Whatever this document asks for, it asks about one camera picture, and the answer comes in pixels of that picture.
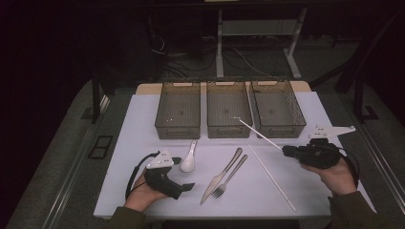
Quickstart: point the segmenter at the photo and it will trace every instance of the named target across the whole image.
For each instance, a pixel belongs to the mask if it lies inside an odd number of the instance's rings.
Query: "silver fork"
[[[214,198],[218,198],[220,197],[226,190],[226,184],[227,182],[230,181],[230,179],[233,177],[233,175],[235,175],[236,171],[238,171],[238,169],[242,166],[242,164],[245,162],[245,160],[247,159],[247,155],[244,155],[241,160],[238,162],[238,164],[236,165],[236,167],[233,169],[232,173],[229,175],[229,177],[226,179],[226,181],[221,184],[220,186],[218,186],[215,191],[211,194],[212,197]]]

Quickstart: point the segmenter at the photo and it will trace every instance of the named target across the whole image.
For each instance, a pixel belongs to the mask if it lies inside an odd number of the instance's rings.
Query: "chopstick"
[[[267,137],[265,137],[264,135],[260,134],[258,131],[256,131],[255,129],[251,128],[249,125],[247,125],[245,122],[243,122],[241,119],[239,119],[240,122],[244,123],[244,125],[246,127],[248,127],[250,130],[252,130],[254,133],[256,133],[257,135],[261,136],[262,138],[264,138],[266,141],[270,142],[273,146],[275,146],[277,149],[283,151],[280,146],[276,145],[274,142],[270,141],[270,139],[268,139]]]
[[[248,145],[250,150],[253,152],[253,154],[256,156],[256,158],[259,160],[260,164],[262,164],[263,168],[266,170],[268,176],[271,178],[271,180],[273,181],[273,183],[276,185],[277,189],[280,191],[280,193],[283,195],[284,199],[286,200],[286,202],[289,204],[289,206],[291,207],[291,209],[296,212],[297,209],[295,208],[294,204],[292,204],[292,202],[289,200],[289,198],[287,197],[287,195],[284,193],[283,189],[281,189],[281,187],[278,185],[277,181],[274,179],[274,177],[271,175],[271,173],[268,171],[268,169],[266,168],[265,164],[263,164],[262,160],[259,159],[259,157],[256,155],[256,152],[254,152],[253,148]]]

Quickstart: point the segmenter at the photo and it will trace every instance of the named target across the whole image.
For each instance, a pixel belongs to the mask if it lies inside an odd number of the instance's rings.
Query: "table leg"
[[[100,90],[98,83],[98,75],[96,70],[94,70],[92,75],[92,89],[93,89],[93,121],[96,123],[98,117],[100,116]]]
[[[304,24],[304,18],[307,13],[307,8],[302,8],[300,11],[300,15],[298,17],[298,21],[295,24],[294,32],[292,34],[291,44],[289,45],[288,49],[284,49],[284,54],[286,56],[287,62],[289,67],[291,68],[292,76],[295,79],[301,78],[301,74],[298,71],[298,66],[295,63],[294,57],[292,56],[295,50],[295,46],[297,44],[298,38],[300,36],[301,28]]]
[[[218,11],[218,39],[217,39],[217,77],[224,77],[224,63],[223,63],[223,11]]]

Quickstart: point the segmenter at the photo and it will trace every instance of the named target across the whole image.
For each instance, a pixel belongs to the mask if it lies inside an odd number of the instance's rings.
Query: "white table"
[[[151,93],[140,89],[131,99],[96,205],[96,217],[109,219],[116,208],[122,206],[128,179],[134,167],[145,156],[166,148],[172,156],[185,158],[188,154],[191,140],[158,138],[154,124],[160,101],[160,95],[156,93],[159,89],[147,91]],[[296,96],[307,126],[299,138],[272,139],[278,145],[306,145],[309,142],[309,133],[316,125],[331,125],[316,93],[296,92]],[[330,191],[319,176],[303,170],[295,159],[283,156],[283,153],[265,140],[257,138],[253,132],[249,138],[209,139],[204,90],[201,116],[201,138],[195,152],[195,170],[184,173],[180,170],[180,165],[175,165],[168,174],[179,185],[195,182],[194,188],[182,193],[178,200],[166,198],[154,203],[145,212],[149,219],[304,219],[330,216],[327,199]],[[341,147],[337,137],[330,138],[330,142]],[[294,204],[297,209],[295,212],[248,145],[258,154]],[[224,169],[238,147],[243,148],[243,155],[248,155],[245,164],[229,181],[226,192],[220,198],[210,197],[200,205],[209,182]],[[361,182],[358,190],[372,205]]]

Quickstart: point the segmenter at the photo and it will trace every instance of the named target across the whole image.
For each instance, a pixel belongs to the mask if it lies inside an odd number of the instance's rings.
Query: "clear plastic bin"
[[[200,126],[200,79],[171,79],[164,82],[155,121],[159,139],[199,139]]]
[[[307,122],[289,81],[252,77],[250,83],[256,130],[268,138],[299,137]]]
[[[245,80],[242,77],[208,78],[206,83],[209,138],[247,138],[241,119],[252,125]]]

